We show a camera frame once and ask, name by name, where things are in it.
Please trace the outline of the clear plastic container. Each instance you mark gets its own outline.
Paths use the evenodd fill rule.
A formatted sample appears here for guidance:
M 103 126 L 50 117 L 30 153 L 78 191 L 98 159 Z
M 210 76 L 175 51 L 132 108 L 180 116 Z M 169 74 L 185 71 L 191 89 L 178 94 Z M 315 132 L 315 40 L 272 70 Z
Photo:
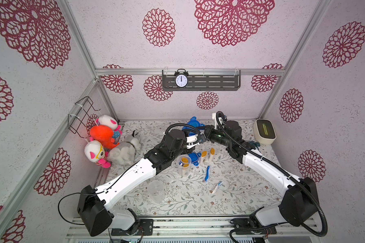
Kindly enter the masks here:
M 188 177 L 191 169 L 191 158 L 187 155 L 181 155 L 177 158 L 178 172 L 182 177 Z
M 150 199 L 156 204 L 162 203 L 165 199 L 164 185 L 158 180 L 152 181 L 149 184 L 148 193 Z

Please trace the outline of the blue container lid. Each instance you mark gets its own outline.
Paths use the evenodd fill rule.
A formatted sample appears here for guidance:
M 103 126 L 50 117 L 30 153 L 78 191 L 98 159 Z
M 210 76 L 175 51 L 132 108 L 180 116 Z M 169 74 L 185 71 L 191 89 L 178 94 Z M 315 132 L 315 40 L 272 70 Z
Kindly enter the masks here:
M 188 121 L 188 124 L 193 126 L 193 127 L 203 127 L 205 126 L 205 124 L 199 122 L 197 120 L 197 118 L 195 116 L 191 117 L 191 119 Z M 188 136 L 193 136 L 195 135 L 195 133 L 193 132 L 193 130 L 190 127 L 186 127 L 184 126 L 182 129 L 186 134 L 188 134 Z

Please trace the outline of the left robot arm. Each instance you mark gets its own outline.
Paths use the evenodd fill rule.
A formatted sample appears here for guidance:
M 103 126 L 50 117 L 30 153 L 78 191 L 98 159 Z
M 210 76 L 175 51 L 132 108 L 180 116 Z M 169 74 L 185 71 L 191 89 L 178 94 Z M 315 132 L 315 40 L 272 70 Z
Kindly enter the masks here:
M 142 159 L 117 178 L 81 191 L 77 207 L 90 236 L 95 237 L 109 228 L 118 228 L 134 234 L 140 219 L 132 209 L 119 209 L 115 204 L 144 181 L 169 168 L 180 155 L 191 153 L 200 143 L 200 131 L 193 128 L 194 136 L 187 137 L 178 129 L 167 129 L 161 142 L 149 150 Z

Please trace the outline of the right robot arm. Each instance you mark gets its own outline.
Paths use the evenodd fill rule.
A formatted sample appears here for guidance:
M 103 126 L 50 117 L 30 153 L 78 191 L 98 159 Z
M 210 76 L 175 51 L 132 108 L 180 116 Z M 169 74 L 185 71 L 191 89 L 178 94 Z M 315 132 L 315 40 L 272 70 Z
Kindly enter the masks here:
M 264 177 L 279 192 L 281 201 L 262 207 L 248 217 L 246 226 L 235 232 L 263 232 L 281 224 L 301 226 L 317 237 L 328 232 L 326 216 L 320 206 L 315 182 L 294 175 L 271 160 L 249 142 L 242 139 L 241 126 L 227 120 L 222 113 L 213 115 L 214 125 L 205 129 L 205 137 L 212 143 L 225 146 L 228 154 L 242 165 Z

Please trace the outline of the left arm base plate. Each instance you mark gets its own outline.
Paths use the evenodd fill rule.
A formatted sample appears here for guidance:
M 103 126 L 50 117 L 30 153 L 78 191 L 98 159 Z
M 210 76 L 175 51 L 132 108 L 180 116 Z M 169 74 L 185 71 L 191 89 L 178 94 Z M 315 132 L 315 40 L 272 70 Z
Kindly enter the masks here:
M 141 219 L 139 223 L 135 223 L 128 230 L 114 228 L 111 231 L 111 236 L 151 236 L 154 229 L 153 219 Z

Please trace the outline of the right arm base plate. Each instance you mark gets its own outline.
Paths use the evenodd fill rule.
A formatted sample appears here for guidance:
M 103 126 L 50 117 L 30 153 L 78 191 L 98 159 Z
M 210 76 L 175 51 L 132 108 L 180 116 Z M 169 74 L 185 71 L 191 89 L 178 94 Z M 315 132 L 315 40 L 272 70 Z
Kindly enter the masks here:
M 251 234 L 251 235 L 271 235 L 277 234 L 275 227 L 262 226 L 260 223 L 256 222 L 250 218 L 234 218 L 230 221 L 233 225 L 235 233 L 238 235 Z

